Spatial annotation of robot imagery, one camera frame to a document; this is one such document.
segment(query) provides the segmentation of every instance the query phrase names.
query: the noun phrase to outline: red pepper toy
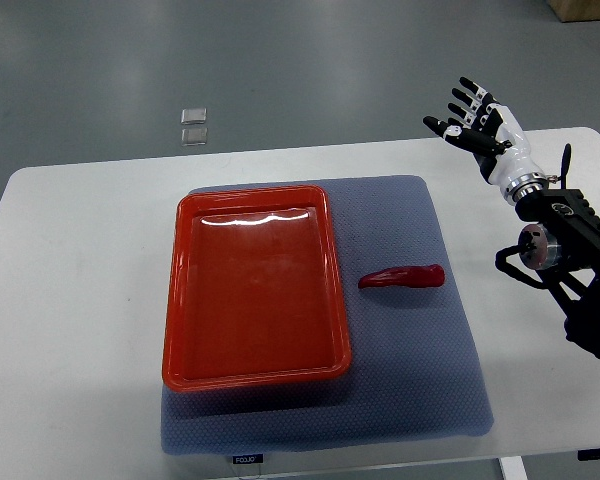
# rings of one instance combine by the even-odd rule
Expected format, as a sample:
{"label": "red pepper toy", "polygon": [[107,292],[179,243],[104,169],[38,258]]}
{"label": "red pepper toy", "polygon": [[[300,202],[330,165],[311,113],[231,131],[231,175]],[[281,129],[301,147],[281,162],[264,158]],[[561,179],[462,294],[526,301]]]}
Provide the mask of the red pepper toy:
{"label": "red pepper toy", "polygon": [[398,285],[411,288],[439,287],[444,284],[444,268],[434,263],[426,266],[391,267],[365,275],[358,288]]}

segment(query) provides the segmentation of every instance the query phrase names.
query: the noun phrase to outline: robotic hand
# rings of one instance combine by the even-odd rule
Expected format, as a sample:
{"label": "robotic hand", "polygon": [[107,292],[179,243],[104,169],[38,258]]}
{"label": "robotic hand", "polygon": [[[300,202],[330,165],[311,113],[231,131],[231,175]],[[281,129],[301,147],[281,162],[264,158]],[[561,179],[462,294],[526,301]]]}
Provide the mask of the robotic hand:
{"label": "robotic hand", "polygon": [[[467,108],[449,104],[460,119],[425,117],[425,125],[451,145],[473,153],[484,179],[500,187],[518,217],[537,222],[522,230],[517,245],[497,253],[496,268],[531,287],[549,290],[567,316],[567,340],[600,358],[600,218],[580,190],[566,188],[571,146],[565,147],[560,176],[546,176],[531,160],[529,142],[511,111],[471,80],[463,77],[460,83],[469,93],[455,88],[452,93]],[[548,188],[550,181],[558,180],[560,189]],[[540,280],[507,263],[515,254]],[[594,272],[588,286],[572,275],[581,269]],[[572,299],[563,284],[579,298]]]}
{"label": "robotic hand", "polygon": [[425,125],[450,144],[473,153],[482,177],[498,185],[509,204],[545,188],[547,177],[531,160],[531,146],[511,110],[471,80],[462,77],[460,84],[469,94],[457,88],[451,93],[468,109],[449,104],[460,120],[449,118],[447,123],[425,117]]}

